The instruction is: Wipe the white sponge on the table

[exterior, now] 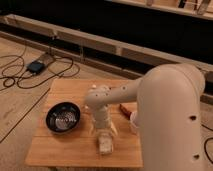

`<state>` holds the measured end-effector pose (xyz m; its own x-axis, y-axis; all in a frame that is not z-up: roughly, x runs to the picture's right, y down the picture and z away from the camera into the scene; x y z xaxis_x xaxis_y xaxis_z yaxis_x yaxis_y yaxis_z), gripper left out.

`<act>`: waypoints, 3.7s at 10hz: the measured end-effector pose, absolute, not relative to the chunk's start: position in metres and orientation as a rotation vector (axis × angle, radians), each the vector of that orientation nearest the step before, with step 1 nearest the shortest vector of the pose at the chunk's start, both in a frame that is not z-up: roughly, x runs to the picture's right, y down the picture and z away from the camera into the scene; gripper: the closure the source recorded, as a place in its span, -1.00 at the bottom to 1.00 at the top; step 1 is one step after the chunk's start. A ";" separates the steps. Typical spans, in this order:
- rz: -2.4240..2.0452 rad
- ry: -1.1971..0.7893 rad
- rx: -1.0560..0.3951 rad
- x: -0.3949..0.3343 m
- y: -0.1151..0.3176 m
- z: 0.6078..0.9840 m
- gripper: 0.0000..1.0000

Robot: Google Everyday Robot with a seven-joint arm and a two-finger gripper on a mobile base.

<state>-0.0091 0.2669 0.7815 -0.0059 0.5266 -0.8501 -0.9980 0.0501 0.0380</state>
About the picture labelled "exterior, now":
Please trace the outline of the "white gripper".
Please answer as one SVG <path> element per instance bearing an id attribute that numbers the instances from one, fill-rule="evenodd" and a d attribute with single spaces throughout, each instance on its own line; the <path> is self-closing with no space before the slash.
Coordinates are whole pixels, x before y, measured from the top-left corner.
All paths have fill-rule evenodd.
<path id="1" fill-rule="evenodd" d="M 109 129 L 114 135 L 117 135 L 117 129 L 113 122 L 111 122 L 111 117 L 108 112 L 108 108 L 103 106 L 99 109 L 94 109 L 92 111 L 93 121 L 90 128 L 90 135 L 97 136 L 97 129 Z"/>

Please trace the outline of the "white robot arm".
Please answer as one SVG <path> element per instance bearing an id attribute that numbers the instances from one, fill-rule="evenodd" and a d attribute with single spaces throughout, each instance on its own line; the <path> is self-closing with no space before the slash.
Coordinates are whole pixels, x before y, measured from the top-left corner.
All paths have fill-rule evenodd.
<path id="1" fill-rule="evenodd" d="M 117 88 L 92 88 L 85 103 L 97 129 L 111 125 L 107 106 L 137 103 L 133 117 L 143 171 L 204 171 L 200 97 L 205 78 L 190 64 L 165 64 Z"/>

